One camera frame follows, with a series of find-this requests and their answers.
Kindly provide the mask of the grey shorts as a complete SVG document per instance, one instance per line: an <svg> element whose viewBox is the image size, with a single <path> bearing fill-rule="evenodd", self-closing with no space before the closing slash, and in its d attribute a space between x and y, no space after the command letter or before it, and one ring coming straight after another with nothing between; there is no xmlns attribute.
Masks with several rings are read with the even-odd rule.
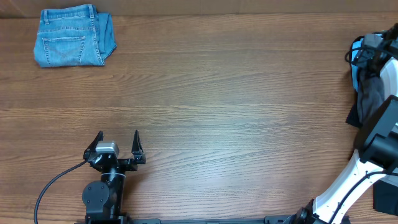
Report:
<svg viewBox="0 0 398 224"><path fill-rule="evenodd" d="M397 96L385 95L379 77L361 80L357 109L362 127L354 140L364 177L358 184L368 188L377 180L397 176Z"/></svg>

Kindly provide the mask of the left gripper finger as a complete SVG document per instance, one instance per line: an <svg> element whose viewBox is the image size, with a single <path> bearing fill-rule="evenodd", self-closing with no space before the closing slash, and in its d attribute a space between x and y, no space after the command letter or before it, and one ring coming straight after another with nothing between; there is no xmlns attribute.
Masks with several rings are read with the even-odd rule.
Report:
<svg viewBox="0 0 398 224"><path fill-rule="evenodd" d="M135 130L131 153L135 159L144 159L144 151L141 145L139 131Z"/></svg>
<svg viewBox="0 0 398 224"><path fill-rule="evenodd" d="M95 152L95 149L100 141L103 140L103 132L99 131L94 140L91 142L91 144L86 148L84 151L84 155L88 155L89 153Z"/></svg>

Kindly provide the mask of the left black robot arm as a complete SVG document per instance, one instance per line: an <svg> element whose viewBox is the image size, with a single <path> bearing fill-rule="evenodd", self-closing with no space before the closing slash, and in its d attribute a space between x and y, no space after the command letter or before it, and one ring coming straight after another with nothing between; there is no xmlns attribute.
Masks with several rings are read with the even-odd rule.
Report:
<svg viewBox="0 0 398 224"><path fill-rule="evenodd" d="M82 192L86 207L85 223L131 223L122 212L126 172L134 172L139 164L146 163L139 132L135 131L131 158L120 158L114 141L105 141L100 131L83 153L90 167L101 172L100 180L89 183Z"/></svg>

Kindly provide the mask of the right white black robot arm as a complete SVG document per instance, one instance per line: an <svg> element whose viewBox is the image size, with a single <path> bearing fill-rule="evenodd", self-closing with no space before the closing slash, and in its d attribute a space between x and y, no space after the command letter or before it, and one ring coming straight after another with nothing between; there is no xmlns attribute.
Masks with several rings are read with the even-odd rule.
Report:
<svg viewBox="0 0 398 224"><path fill-rule="evenodd" d="M397 184L397 26L358 37L345 55L357 126L348 165L321 195L278 223L348 223L346 212L379 180Z"/></svg>

